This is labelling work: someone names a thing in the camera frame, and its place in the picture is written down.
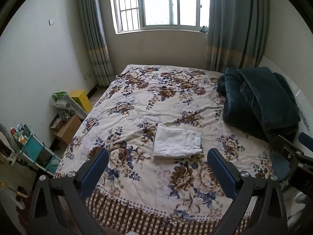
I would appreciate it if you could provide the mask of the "white pants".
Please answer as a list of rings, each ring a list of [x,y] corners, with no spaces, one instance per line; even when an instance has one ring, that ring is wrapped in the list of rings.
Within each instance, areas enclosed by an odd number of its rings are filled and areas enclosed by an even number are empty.
[[[158,124],[153,145],[154,157],[178,159],[202,152],[201,133]]]

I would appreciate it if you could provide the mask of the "cardboard box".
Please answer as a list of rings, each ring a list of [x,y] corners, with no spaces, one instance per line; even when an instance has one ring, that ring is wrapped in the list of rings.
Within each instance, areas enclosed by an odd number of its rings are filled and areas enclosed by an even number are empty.
[[[63,123],[59,130],[50,127],[50,131],[56,136],[56,138],[69,145],[80,125],[81,120],[79,117],[77,115],[72,115],[67,122]]]

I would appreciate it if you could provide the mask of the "teal storage shelf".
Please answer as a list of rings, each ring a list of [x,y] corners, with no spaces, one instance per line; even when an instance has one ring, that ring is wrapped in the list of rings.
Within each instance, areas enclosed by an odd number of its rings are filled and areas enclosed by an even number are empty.
[[[19,155],[47,174],[54,176],[60,158],[43,143],[26,124],[18,124],[10,133],[19,148]]]

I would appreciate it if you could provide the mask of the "floral bed cover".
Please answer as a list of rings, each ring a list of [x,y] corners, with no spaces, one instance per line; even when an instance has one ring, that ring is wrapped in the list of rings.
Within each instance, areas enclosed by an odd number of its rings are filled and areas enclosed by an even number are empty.
[[[231,204],[207,163],[209,149],[253,177],[273,172],[268,143],[224,123],[220,76],[128,65],[77,130],[55,176],[104,148],[108,166],[85,202],[100,225],[122,234],[209,233]]]

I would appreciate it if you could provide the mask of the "dark green blanket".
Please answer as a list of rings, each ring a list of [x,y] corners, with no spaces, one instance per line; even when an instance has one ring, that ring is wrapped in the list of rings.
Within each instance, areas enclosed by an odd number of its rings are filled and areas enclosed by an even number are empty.
[[[225,98],[223,121],[272,143],[281,135],[294,141],[301,118],[286,79],[267,67],[227,68],[217,91]]]

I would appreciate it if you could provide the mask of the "green plastic bag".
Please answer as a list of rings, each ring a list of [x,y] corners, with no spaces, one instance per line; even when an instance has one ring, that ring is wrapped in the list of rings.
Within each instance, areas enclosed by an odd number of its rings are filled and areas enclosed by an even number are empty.
[[[67,109],[69,108],[67,92],[55,92],[51,95],[50,104],[54,107]]]

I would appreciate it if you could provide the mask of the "yellow box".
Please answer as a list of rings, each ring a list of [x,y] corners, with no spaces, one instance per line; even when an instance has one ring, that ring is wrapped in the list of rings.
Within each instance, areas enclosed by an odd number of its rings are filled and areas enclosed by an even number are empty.
[[[88,114],[92,110],[91,103],[84,90],[74,90],[69,96],[77,102]]]

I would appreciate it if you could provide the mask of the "left striped curtain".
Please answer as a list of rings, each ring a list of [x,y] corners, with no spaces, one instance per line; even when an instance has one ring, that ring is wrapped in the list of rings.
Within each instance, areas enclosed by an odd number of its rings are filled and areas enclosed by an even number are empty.
[[[108,87],[115,79],[104,34],[99,0],[78,0],[81,22],[93,72],[98,85]]]

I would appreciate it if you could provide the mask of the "striped curtain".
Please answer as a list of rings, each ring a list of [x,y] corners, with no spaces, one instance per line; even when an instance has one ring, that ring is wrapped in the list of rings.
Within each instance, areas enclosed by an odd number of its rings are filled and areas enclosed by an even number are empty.
[[[93,72],[98,85],[108,87],[115,79],[104,34],[99,0],[78,0],[81,22]]]
[[[205,68],[257,67],[270,26],[270,0],[210,0]]]

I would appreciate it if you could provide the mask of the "right striped curtain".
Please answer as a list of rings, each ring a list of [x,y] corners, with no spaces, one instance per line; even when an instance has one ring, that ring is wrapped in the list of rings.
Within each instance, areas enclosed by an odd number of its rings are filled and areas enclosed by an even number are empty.
[[[210,0],[205,68],[257,67],[270,26],[270,0]]]

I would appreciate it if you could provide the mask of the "window with bars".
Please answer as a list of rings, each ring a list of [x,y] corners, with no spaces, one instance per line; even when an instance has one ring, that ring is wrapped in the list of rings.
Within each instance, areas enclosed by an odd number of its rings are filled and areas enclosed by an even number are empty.
[[[185,30],[206,33],[210,0],[111,0],[116,33]]]

